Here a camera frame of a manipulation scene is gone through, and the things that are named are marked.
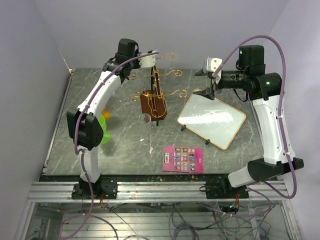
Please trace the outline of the clear wine glass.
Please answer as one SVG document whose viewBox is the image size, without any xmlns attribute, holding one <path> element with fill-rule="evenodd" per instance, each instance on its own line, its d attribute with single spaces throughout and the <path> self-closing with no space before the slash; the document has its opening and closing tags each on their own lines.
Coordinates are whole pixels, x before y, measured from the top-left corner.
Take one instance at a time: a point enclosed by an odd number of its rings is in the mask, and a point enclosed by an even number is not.
<svg viewBox="0 0 320 240">
<path fill-rule="evenodd" d="M 176 61 L 179 59 L 179 55 L 175 52 L 170 52 L 166 55 L 166 58 L 169 61 L 167 72 L 171 72 L 176 65 Z"/>
</svg>

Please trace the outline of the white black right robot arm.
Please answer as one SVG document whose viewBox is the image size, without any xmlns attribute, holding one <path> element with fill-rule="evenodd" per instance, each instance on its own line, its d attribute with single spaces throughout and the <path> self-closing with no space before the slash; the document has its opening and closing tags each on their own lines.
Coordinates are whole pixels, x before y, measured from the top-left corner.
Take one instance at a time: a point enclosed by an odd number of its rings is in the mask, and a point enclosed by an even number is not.
<svg viewBox="0 0 320 240">
<path fill-rule="evenodd" d="M 221 194 L 233 197 L 238 187 L 261 182 L 304 167 L 304 161 L 294 153 L 283 108 L 281 93 L 283 77 L 278 73 L 266 73 L 265 49 L 262 45 L 239 47 L 235 70 L 215 71 L 223 65 L 220 58 L 209 57 L 196 76 L 207 76 L 208 86 L 196 91 L 209 100 L 215 99 L 215 91 L 241 89 L 255 110 L 263 143 L 263 157 L 251 160 L 245 167 L 228 175 L 228 181 L 220 186 Z"/>
</svg>

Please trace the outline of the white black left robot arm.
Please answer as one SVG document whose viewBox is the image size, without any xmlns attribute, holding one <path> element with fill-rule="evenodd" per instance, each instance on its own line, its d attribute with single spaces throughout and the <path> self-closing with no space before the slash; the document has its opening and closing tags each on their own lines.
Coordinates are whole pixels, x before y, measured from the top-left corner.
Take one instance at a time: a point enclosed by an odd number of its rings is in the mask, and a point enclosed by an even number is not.
<svg viewBox="0 0 320 240">
<path fill-rule="evenodd" d="M 76 155 L 81 155 L 80 179 L 87 184 L 85 194 L 96 199 L 102 193 L 97 183 L 101 176 L 98 164 L 98 145 L 104 137 L 104 129 L 99 123 L 102 110 L 117 88 L 130 75 L 131 70 L 140 67 L 139 45 L 135 40 L 119 40 L 115 56 L 102 67 L 100 78 L 85 100 L 75 109 L 67 111 L 69 137 L 73 140 Z"/>
</svg>

